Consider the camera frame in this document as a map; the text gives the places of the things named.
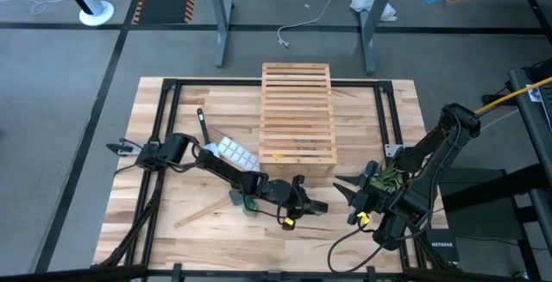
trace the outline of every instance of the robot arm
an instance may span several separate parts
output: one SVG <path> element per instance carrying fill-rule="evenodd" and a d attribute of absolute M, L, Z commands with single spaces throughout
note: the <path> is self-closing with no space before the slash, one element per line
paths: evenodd
<path fill-rule="evenodd" d="M 395 192 L 383 191 L 370 184 L 376 175 L 375 161 L 370 161 L 367 170 L 359 177 L 336 176 L 360 187 L 355 192 L 334 184 L 348 200 L 349 206 L 353 207 L 348 223 L 357 223 L 360 212 L 383 214 L 378 229 L 373 232 L 373 239 L 388 250 L 398 248 L 400 242 L 406 239 L 407 227 L 414 234 L 409 237 L 422 233 L 430 224 L 439 181 L 461 149 L 479 132 L 480 122 L 475 114 L 452 103 L 442 109 L 437 127 L 416 146 L 400 148 L 391 159 L 389 164 L 401 171 L 405 179 Z"/>

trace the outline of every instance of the metal desk leg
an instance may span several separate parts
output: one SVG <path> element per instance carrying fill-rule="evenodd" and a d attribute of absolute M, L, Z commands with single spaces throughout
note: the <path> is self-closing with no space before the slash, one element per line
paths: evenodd
<path fill-rule="evenodd" d="M 367 75 L 376 72 L 375 49 L 372 37 L 388 2 L 389 0 L 375 0 L 369 14 L 366 11 L 361 11 L 359 14 L 361 16 L 362 50 Z"/>
<path fill-rule="evenodd" d="M 223 67 L 224 51 L 226 49 L 226 40 L 228 39 L 228 26 L 230 22 L 230 13 L 234 5 L 232 0 L 211 0 L 213 10 L 215 11 L 216 25 L 218 26 L 218 36 L 216 38 L 215 66 Z"/>

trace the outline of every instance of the wooden board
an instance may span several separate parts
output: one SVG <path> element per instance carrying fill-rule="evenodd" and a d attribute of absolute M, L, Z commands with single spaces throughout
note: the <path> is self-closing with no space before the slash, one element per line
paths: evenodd
<path fill-rule="evenodd" d="M 129 121 L 126 138 L 145 142 L 151 135 L 162 78 L 142 78 Z M 425 135 L 414 83 L 393 81 L 401 130 L 406 144 Z M 210 128 L 234 138 L 251 152 L 258 152 L 260 126 L 259 86 L 184 86 L 179 100 L 174 132 L 202 139 L 196 109 L 202 107 Z M 382 160 L 379 123 L 370 88 L 333 88 L 338 165 L 334 173 L 356 175 L 369 160 Z M 391 141 L 392 122 L 384 98 Z M 186 152 L 184 162 L 191 160 Z M 121 158 L 119 167 L 132 164 Z M 104 260 L 130 229 L 141 183 L 140 169 L 115 177 L 94 260 Z M 193 169 L 184 174 L 168 171 L 150 268 L 171 269 L 180 262 L 188 270 L 285 270 L 327 272 L 329 246 L 355 226 L 346 223 L 349 207 L 332 185 L 333 177 L 306 180 L 305 189 L 313 199 L 329 204 L 321 216 L 304 216 L 294 231 L 284 231 L 269 216 L 248 217 L 241 207 L 224 205 L 229 185 L 206 171 Z M 274 213 L 276 207 L 258 202 L 260 209 Z M 206 212 L 205 208 L 214 208 Z M 439 196 L 435 210 L 442 208 Z M 182 226 L 175 223 L 185 219 Z M 370 228 L 377 228 L 381 216 L 373 215 Z M 444 210 L 434 215 L 434 228 L 447 228 Z M 143 237 L 137 248 L 140 259 Z M 411 241 L 409 258 L 415 264 Z M 332 264 L 345 270 L 364 260 L 378 245 L 369 234 L 359 234 L 335 250 Z M 370 263 L 379 273 L 401 271 L 398 251 L 383 250 Z"/>
<path fill-rule="evenodd" d="M 263 63 L 259 139 L 263 172 L 326 176 L 337 163 L 331 98 L 328 64 Z"/>

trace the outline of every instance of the floor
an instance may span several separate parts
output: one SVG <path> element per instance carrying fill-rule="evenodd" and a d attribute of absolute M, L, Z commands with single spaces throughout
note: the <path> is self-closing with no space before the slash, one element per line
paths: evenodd
<path fill-rule="evenodd" d="M 123 23 L 131 0 L 109 1 L 116 7 L 110 23 Z M 233 24 L 283 25 L 316 17 L 327 0 L 234 1 Z M 537 1 L 552 22 L 552 0 Z M 333 0 L 320 24 L 357 26 L 349 3 Z M 527 0 L 391 4 L 398 21 L 386 26 L 540 27 Z M 141 76 L 257 77 L 263 61 L 309 61 L 330 63 L 334 78 L 365 77 L 357 33 L 284 32 L 291 43 L 285 49 L 274 32 L 232 32 L 226 65 L 219 69 L 213 65 L 212 31 L 126 34 L 115 29 L 18 29 L 4 24 L 78 23 L 73 1 L 51 3 L 37 16 L 30 13 L 31 6 L 0 3 L 0 275 L 25 273 L 33 263 L 104 76 L 112 75 L 112 82 L 50 270 L 90 265 L 117 163 L 105 143 L 124 135 Z M 210 0 L 196 0 L 192 24 L 214 22 Z M 120 33 L 126 34 L 126 42 L 120 57 L 112 56 Z M 443 104 L 457 102 L 476 109 L 481 94 L 504 86 L 510 69 L 530 66 L 552 52 L 543 35 L 530 34 L 381 33 L 375 40 L 377 78 L 414 79 L 428 129 L 435 126 Z M 496 110 L 483 125 L 510 110 Z M 455 165 L 514 171 L 534 162 L 529 137 L 516 114 L 486 129 Z M 537 225 L 530 225 L 528 232 L 533 247 L 544 246 Z M 461 267 L 468 272 L 508 276 L 524 269 L 518 249 L 500 242 L 459 239 L 459 249 Z M 552 279 L 548 253 L 535 254 L 543 278 Z"/>

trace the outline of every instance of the metal stand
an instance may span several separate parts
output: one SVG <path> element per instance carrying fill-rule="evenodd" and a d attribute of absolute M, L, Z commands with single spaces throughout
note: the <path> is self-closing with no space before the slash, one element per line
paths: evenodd
<path fill-rule="evenodd" d="M 78 18 L 87 26 L 99 26 L 106 23 L 113 14 L 115 9 L 109 2 L 102 0 L 75 0 L 78 6 L 82 9 Z"/>
<path fill-rule="evenodd" d="M 216 36 L 215 66 L 223 67 L 224 53 L 226 51 L 226 40 L 228 39 L 228 26 L 230 23 L 230 14 L 234 5 L 232 0 L 211 0 L 213 10 L 215 11 L 216 25 L 218 35 Z"/>
<path fill-rule="evenodd" d="M 381 14 L 383 14 L 383 10 L 386 8 L 388 2 L 389 0 L 375 0 L 373 1 L 372 9 L 369 13 L 367 11 L 361 11 L 359 13 L 359 16 L 361 17 L 362 51 L 364 53 L 366 74 L 368 76 L 371 76 L 376 72 L 373 34 L 378 27 Z"/>

